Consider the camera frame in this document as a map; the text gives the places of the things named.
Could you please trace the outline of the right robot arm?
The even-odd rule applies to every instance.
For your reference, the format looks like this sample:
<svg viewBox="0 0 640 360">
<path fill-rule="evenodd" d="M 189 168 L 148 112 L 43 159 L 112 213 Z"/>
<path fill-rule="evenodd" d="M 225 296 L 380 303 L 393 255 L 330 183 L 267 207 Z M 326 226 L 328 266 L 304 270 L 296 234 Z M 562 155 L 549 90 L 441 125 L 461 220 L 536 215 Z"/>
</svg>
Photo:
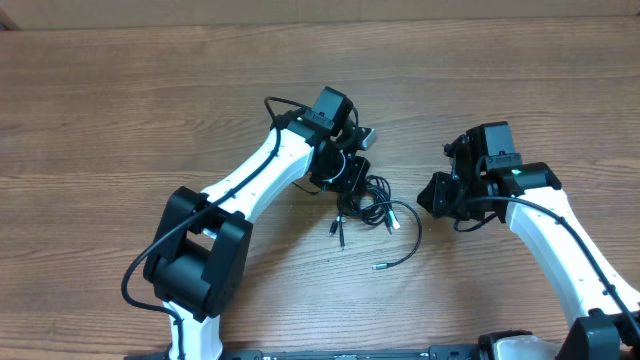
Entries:
<svg viewBox="0 0 640 360">
<path fill-rule="evenodd" d="M 607 261 L 575 216 L 561 181 L 544 162 L 524 163 L 506 122 L 482 124 L 444 145 L 451 162 L 417 202 L 433 218 L 478 230 L 493 219 L 529 249 L 558 298 L 563 342 L 530 331 L 479 337 L 473 359 L 636 359 L 639 292 Z"/>
</svg>

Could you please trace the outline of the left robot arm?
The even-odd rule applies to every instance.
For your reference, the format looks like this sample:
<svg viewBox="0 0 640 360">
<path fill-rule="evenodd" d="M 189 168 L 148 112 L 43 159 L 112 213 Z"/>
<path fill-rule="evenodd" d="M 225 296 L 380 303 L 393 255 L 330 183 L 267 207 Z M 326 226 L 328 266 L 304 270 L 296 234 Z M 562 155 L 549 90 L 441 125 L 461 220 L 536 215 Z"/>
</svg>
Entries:
<svg viewBox="0 0 640 360">
<path fill-rule="evenodd" d="M 144 278 L 171 318 L 165 359 L 218 359 L 220 316 L 241 285 L 253 226 L 271 202 L 303 177 L 319 189 L 364 190 L 375 140 L 353 102 L 324 88 L 313 106 L 297 102 L 271 116 L 263 144 L 223 180 L 168 199 L 146 258 Z"/>
</svg>

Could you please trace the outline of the black cable white tag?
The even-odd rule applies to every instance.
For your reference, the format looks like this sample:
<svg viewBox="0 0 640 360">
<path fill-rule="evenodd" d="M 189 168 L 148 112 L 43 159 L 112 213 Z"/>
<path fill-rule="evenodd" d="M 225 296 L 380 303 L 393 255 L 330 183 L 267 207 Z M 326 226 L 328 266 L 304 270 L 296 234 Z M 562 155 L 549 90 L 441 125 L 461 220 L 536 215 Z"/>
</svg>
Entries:
<svg viewBox="0 0 640 360">
<path fill-rule="evenodd" d="M 336 198 L 337 216 L 333 221 L 329 235 L 338 234 L 340 249 L 345 249 L 343 226 L 348 218 L 355 218 L 369 226 L 379 225 L 385 218 L 385 212 L 374 204 L 362 206 L 362 195 L 339 194 Z"/>
</svg>

